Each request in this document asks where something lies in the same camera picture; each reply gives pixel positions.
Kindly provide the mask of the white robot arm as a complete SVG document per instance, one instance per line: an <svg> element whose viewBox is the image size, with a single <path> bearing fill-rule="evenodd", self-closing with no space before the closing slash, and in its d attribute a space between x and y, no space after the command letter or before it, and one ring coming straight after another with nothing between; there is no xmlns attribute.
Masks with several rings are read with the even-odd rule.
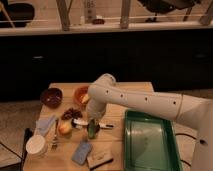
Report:
<svg viewBox="0 0 213 171"><path fill-rule="evenodd" d="M184 94L125 90L111 74L103 74L88 88L88 120L100 121L108 104L145 112L197 131L191 171L213 171L213 99Z"/></svg>

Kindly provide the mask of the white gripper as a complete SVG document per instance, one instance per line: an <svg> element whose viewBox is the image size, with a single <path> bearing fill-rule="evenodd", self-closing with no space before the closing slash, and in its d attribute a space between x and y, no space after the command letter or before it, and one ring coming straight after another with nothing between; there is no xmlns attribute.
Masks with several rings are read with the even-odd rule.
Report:
<svg viewBox="0 0 213 171"><path fill-rule="evenodd" d="M106 104L91 99L86 106L86 111L89 118L88 126L94 126L95 119L95 126L96 128L99 128L99 120L102 119L106 113Z"/></svg>

